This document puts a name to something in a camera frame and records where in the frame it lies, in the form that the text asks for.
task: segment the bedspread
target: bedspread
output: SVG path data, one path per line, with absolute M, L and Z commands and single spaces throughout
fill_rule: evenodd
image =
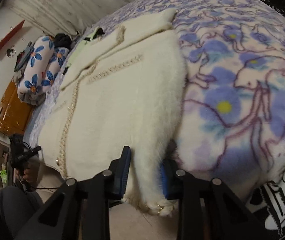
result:
M 108 35 L 124 20 L 170 7 L 177 11 L 173 25 L 188 66 L 174 158 L 196 177 L 223 179 L 248 200 L 252 212 L 265 208 L 266 228 L 281 237 L 285 234 L 285 18 L 259 0 L 136 0 L 86 34 L 100 26 Z M 32 146 L 53 109 L 62 71 L 34 126 Z M 250 198 L 256 188 L 258 202 Z M 278 193 L 284 194 L 283 203 Z

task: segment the yellow flower center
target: yellow flower center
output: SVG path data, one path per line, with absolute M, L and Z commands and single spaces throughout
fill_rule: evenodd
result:
M 228 101 L 221 101 L 217 104 L 217 110 L 220 114 L 229 114 L 232 110 L 232 105 Z

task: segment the bed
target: bed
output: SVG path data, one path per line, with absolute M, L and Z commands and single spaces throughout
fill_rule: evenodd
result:
M 252 212 L 263 214 L 266 227 L 283 236 L 285 210 L 279 210 L 285 197 L 279 204 L 277 192 L 285 188 L 285 120 L 272 115 L 277 117 L 279 108 L 285 114 L 285 19 L 259 0 L 136 0 L 88 28 L 84 36 L 97 26 L 108 35 L 124 20 L 165 8 L 176 8 L 173 25 L 188 68 L 173 158 L 196 177 L 223 179 Z M 243 67 L 227 71 L 221 67 L 227 60 Z M 273 73 L 281 73 L 272 82 L 266 74 L 270 61 L 279 66 Z M 55 105 L 66 62 L 27 128 L 32 147 Z M 253 72 L 266 79 L 255 74 L 250 80 Z M 217 110 L 212 108 L 215 93 L 224 98 Z M 200 140 L 199 132 L 208 139 Z

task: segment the brown wooden cabinet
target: brown wooden cabinet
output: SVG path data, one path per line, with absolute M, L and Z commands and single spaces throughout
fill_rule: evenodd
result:
M 23 103 L 17 95 L 17 88 L 11 81 L 0 102 L 0 132 L 10 136 L 24 134 L 34 106 Z

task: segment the metal rivet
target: metal rivet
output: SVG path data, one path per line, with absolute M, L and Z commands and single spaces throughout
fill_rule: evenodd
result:
M 177 170 L 177 171 L 176 171 L 176 175 L 180 177 L 180 176 L 185 176 L 186 173 L 185 173 L 184 170 Z
M 109 177 L 111 174 L 113 174 L 113 172 L 110 171 L 110 170 L 104 170 L 104 171 L 103 171 L 103 175 L 104 175 L 105 177 Z
M 66 180 L 66 184 L 67 186 L 72 186 L 76 183 L 76 180 L 75 179 L 68 179 Z
M 218 178 L 214 178 L 213 180 L 212 180 L 212 184 L 215 184 L 215 185 L 221 185 L 221 180 L 220 179 L 218 179 Z

